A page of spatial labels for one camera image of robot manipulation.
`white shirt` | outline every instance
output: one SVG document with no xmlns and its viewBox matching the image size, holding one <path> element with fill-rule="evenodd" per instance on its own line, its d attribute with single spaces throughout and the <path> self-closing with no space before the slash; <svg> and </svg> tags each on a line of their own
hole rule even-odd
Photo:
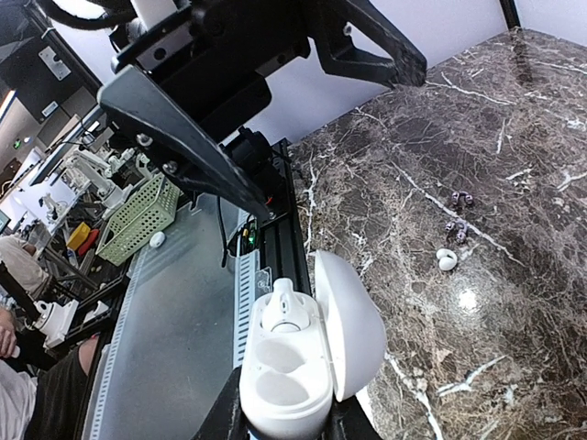
<svg viewBox="0 0 587 440">
<path fill-rule="evenodd" d="M 26 243 L 16 236 L 0 236 L 0 259 L 4 261 L 8 273 L 35 298 L 39 293 L 37 290 L 49 278 L 49 273 L 26 252 Z"/>
<path fill-rule="evenodd" d="M 22 440 L 35 409 L 37 382 L 0 360 L 0 440 Z"/>
</svg>

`green plastic basket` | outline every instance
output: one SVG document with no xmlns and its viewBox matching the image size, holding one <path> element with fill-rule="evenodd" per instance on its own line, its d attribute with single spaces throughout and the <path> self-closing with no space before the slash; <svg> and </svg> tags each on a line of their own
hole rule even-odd
<svg viewBox="0 0 587 440">
<path fill-rule="evenodd" d="M 112 215 L 96 255 L 120 266 L 173 223 L 179 196 L 179 188 L 162 174 L 152 179 Z"/>
</svg>

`open charging case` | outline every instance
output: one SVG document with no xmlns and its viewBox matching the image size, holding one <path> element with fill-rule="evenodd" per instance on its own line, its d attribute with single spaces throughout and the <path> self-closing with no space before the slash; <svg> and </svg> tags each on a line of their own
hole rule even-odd
<svg viewBox="0 0 587 440">
<path fill-rule="evenodd" d="M 357 272 L 316 252 L 316 297 L 288 279 L 252 306 L 240 401 L 259 439 L 315 440 L 333 399 L 343 402 L 377 374 L 385 327 Z"/>
</svg>

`black shorts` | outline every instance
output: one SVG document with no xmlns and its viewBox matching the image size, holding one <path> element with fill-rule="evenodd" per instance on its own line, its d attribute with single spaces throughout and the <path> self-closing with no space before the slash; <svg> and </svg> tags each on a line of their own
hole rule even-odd
<svg viewBox="0 0 587 440">
<path fill-rule="evenodd" d="M 78 351 L 73 350 L 39 379 L 25 440 L 73 440 L 88 380 Z"/>
</svg>

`brown marble surface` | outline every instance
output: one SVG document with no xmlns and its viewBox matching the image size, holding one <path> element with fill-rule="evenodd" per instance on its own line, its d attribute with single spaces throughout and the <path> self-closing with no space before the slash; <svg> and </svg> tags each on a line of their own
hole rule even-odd
<svg viewBox="0 0 587 440">
<path fill-rule="evenodd" d="M 308 254 L 350 260 L 387 325 L 383 438 L 587 439 L 587 48 L 501 35 L 292 150 Z"/>
</svg>

